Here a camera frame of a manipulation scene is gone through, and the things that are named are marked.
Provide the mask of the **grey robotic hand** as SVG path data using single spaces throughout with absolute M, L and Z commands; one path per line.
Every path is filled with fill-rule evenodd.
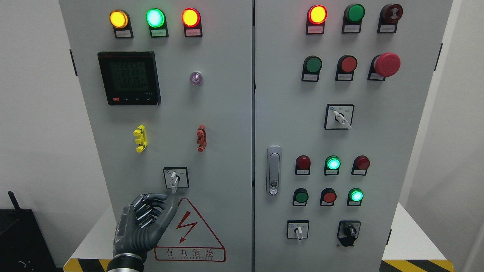
M 113 256 L 134 254 L 143 261 L 154 249 L 176 215 L 174 193 L 141 193 L 121 210 L 113 241 Z

